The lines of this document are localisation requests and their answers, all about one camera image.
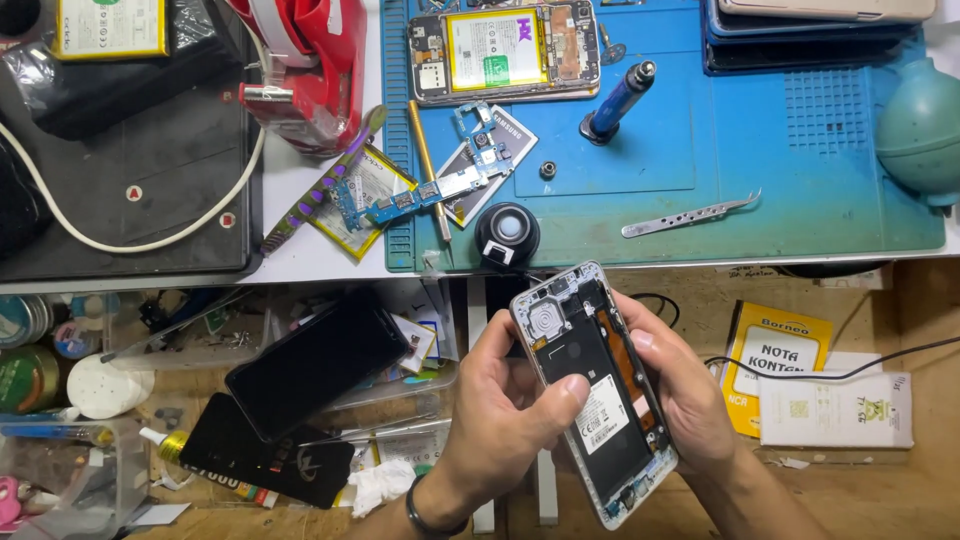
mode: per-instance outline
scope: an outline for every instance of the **hand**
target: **hand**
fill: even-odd
[[[581,375],[558,380],[534,399],[538,382],[529,362],[504,359],[515,335],[510,313],[500,309],[460,364],[444,453],[414,493],[430,527],[450,530],[511,490],[587,402],[590,385]]]
[[[746,447],[733,430],[716,379],[657,315],[616,291],[613,298],[636,352],[660,373],[660,407],[682,461],[694,473],[726,475]]]

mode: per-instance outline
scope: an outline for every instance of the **barcode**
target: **barcode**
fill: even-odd
[[[615,430],[615,429],[616,429],[616,424],[608,425],[608,426],[604,427],[602,430],[600,430],[599,433],[593,435],[593,436],[590,438],[590,446],[597,446],[598,444],[600,444],[600,442],[601,442],[602,440],[604,440],[604,438],[607,436],[607,433],[609,433],[609,432],[611,432],[611,431],[613,431],[613,430]]]

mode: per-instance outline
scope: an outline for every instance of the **phone screen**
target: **phone screen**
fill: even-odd
[[[274,442],[408,348],[376,296],[359,289],[231,371],[227,388],[260,438]]]

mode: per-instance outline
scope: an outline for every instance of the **white desk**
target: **white desk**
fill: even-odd
[[[960,0],[943,0],[947,4]],[[367,61],[364,79],[364,107],[381,103],[380,69],[380,6],[379,0],[364,0],[367,6]],[[960,77],[960,22],[928,25],[927,49],[937,67]],[[309,160],[297,153],[277,136],[269,135],[264,148],[263,222],[268,232],[323,171],[325,163]],[[620,267],[684,267],[731,266],[746,264],[793,264],[800,262],[841,262],[894,258],[951,257],[960,255],[960,220],[955,209],[953,217],[945,220],[947,242],[943,248],[915,252],[886,252],[865,254],[836,254],[807,258],[754,258],[697,260],[691,262],[654,262],[628,264]],[[317,282],[333,280],[373,280],[391,277],[410,277],[412,273],[392,274],[384,266],[383,238],[370,248],[362,262],[345,254],[339,246],[312,227],[302,227],[282,248],[263,261],[257,271],[238,279],[235,275],[182,275],[171,277],[142,277],[118,280],[86,280],[70,282],[25,282],[0,285],[0,294],[86,292],[102,290],[175,288],[211,286],[234,283]]]

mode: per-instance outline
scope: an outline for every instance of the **black wristband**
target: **black wristband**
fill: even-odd
[[[434,538],[449,538],[450,536],[456,536],[457,534],[467,530],[467,524],[470,521],[469,518],[466,518],[462,524],[453,530],[436,530],[428,527],[423,522],[423,519],[420,518],[417,509],[414,507],[414,488],[417,487],[417,484],[419,484],[422,479],[423,477],[416,477],[414,479],[414,483],[410,484],[410,490],[407,491],[407,518],[410,519],[410,523],[414,524],[414,528],[420,534],[431,540]]]

